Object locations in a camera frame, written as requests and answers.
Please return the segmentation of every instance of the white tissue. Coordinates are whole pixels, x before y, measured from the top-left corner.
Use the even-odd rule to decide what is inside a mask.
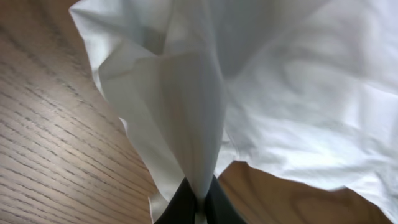
[[[347,186],[394,223],[397,11],[396,0],[83,0],[70,9],[96,86],[157,198],[169,201],[184,176],[203,198],[213,173],[237,160],[314,187]]]

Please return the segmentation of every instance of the light wood tabletop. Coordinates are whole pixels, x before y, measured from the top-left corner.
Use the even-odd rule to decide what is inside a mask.
[[[157,189],[94,86],[68,13],[75,2],[0,0],[0,224],[150,223]],[[351,190],[242,162],[220,182],[248,223],[390,223]]]

